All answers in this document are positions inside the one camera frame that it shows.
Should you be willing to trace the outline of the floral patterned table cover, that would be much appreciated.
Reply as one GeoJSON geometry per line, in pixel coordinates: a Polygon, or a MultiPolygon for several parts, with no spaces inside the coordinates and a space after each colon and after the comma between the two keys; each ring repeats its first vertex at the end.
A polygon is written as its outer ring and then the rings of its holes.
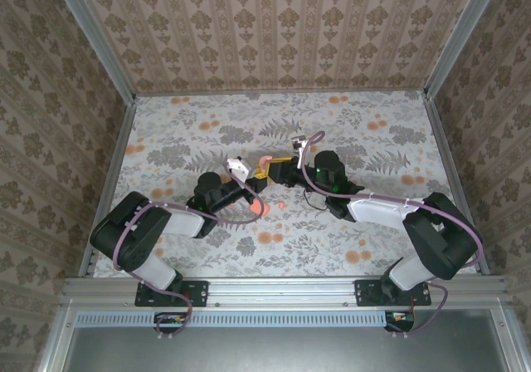
{"type": "MultiPolygon", "coordinates": [[[[222,174],[229,158],[256,165],[262,156],[290,156],[293,137],[317,131],[325,137],[310,154],[336,152],[348,179],[371,192],[451,193],[421,93],[369,91],[139,98],[113,200],[137,191],[184,204],[197,178],[222,174]]],[[[186,277],[380,275],[413,253],[406,234],[339,220],[316,193],[269,184],[261,197],[265,217],[218,226],[203,239],[165,233],[155,253],[186,277]]],[[[222,216],[247,220],[249,206],[240,200],[222,216]]]]}

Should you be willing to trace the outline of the grey metal sheet shelf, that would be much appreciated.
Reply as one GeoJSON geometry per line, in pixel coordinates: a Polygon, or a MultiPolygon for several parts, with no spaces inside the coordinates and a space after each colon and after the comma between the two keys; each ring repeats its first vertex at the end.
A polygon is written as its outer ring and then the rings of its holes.
{"type": "Polygon", "coordinates": [[[531,372],[510,311],[444,311],[425,330],[79,327],[60,312],[37,372],[531,372]]]}

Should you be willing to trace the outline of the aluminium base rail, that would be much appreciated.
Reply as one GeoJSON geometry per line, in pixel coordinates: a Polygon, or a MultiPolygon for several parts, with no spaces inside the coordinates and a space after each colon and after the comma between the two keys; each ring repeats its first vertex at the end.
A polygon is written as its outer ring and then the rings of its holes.
{"type": "MultiPolygon", "coordinates": [[[[207,309],[317,310],[353,309],[356,281],[367,277],[207,277],[207,309]]],[[[460,274],[451,281],[434,280],[449,293],[446,309],[489,309],[511,303],[504,279],[460,274]]],[[[71,278],[63,286],[60,307],[89,310],[134,309],[138,281],[133,278],[71,278]]]]}

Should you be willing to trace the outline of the aluminium side rail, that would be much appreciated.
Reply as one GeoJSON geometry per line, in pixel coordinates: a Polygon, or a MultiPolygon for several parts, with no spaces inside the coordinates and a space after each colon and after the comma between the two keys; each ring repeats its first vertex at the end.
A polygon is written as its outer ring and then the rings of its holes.
{"type": "MultiPolygon", "coordinates": [[[[129,103],[125,108],[124,119],[119,129],[114,152],[110,161],[110,166],[105,178],[105,184],[100,196],[98,208],[96,209],[95,218],[92,223],[90,233],[95,230],[96,226],[111,209],[114,192],[119,179],[119,172],[123,163],[129,135],[134,123],[135,112],[136,105],[134,102],[129,103]]],[[[78,277],[85,278],[92,276],[95,269],[95,263],[97,262],[97,257],[97,251],[90,244],[90,242],[88,242],[85,248],[83,259],[81,261],[78,277]]]]}
{"type": "Polygon", "coordinates": [[[474,221],[470,213],[470,208],[465,198],[465,193],[462,188],[460,177],[451,154],[451,148],[446,138],[446,133],[441,123],[440,116],[437,112],[435,101],[429,98],[423,91],[421,92],[421,96],[423,99],[424,106],[426,108],[428,120],[431,124],[431,129],[435,137],[437,148],[439,149],[441,161],[446,172],[448,185],[451,189],[455,205],[467,218],[467,220],[472,223],[472,226],[474,226],[474,221]]]}

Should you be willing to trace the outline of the aluminium frame post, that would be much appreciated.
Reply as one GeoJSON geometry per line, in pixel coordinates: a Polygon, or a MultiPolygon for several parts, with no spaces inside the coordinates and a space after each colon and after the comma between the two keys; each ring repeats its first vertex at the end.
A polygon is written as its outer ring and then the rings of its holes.
{"type": "Polygon", "coordinates": [[[428,100],[433,100],[442,87],[489,2],[490,0],[468,0],[424,86],[428,100]]]}
{"type": "Polygon", "coordinates": [[[120,65],[119,59],[115,55],[110,43],[106,39],[104,30],[97,22],[95,14],[90,10],[89,4],[86,0],[64,1],[94,49],[95,54],[112,80],[115,89],[124,100],[124,103],[127,106],[132,105],[136,91],[127,77],[124,68],[120,65]]]}

